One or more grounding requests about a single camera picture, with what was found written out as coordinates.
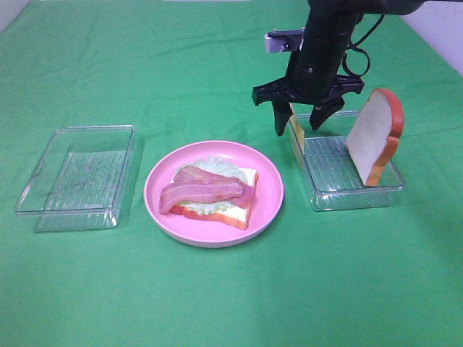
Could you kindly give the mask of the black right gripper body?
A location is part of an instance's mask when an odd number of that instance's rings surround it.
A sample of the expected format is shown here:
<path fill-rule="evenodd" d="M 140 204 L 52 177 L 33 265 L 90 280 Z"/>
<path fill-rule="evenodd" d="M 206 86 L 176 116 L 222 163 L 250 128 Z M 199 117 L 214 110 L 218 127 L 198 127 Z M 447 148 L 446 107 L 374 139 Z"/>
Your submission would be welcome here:
<path fill-rule="evenodd" d="M 361 93 L 360 77 L 338 73 L 343 55 L 290 55 L 285 75 L 252 89 L 255 105 L 274 101 L 321 105 L 346 93 Z"/>

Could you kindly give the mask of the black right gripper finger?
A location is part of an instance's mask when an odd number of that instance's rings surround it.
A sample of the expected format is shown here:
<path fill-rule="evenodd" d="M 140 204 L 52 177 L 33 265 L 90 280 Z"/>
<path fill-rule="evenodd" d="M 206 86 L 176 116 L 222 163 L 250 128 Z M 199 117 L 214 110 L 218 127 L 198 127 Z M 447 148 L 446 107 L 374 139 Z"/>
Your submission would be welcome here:
<path fill-rule="evenodd" d="M 317 131 L 330 116 L 343 109 L 344 105 L 344 99 L 338 97 L 314 106 L 310 114 L 310 126 L 312 130 Z"/>
<path fill-rule="evenodd" d="M 278 136 L 284 134 L 286 125 L 293 115 L 293 110 L 288 102 L 273 101 L 274 128 Z"/>

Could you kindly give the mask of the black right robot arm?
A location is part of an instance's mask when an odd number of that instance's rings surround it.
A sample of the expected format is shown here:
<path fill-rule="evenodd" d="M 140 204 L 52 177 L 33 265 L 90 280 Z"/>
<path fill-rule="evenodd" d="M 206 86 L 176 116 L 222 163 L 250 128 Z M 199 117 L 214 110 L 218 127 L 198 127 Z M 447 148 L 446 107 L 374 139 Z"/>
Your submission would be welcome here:
<path fill-rule="evenodd" d="M 356 74 L 338 73 L 345 52 L 352 46 L 352 33 L 364 14 L 407 15 L 421 1 L 309 1 L 305 29 L 283 33 L 291 50 L 283 77 L 252 89 L 255 105 L 270 102 L 278 136 L 284 133 L 293 103 L 313 106 L 310 126 L 318 129 L 344 107 L 346 93 L 359 94 L 364 82 Z M 296 43 L 294 37 L 301 41 Z"/>

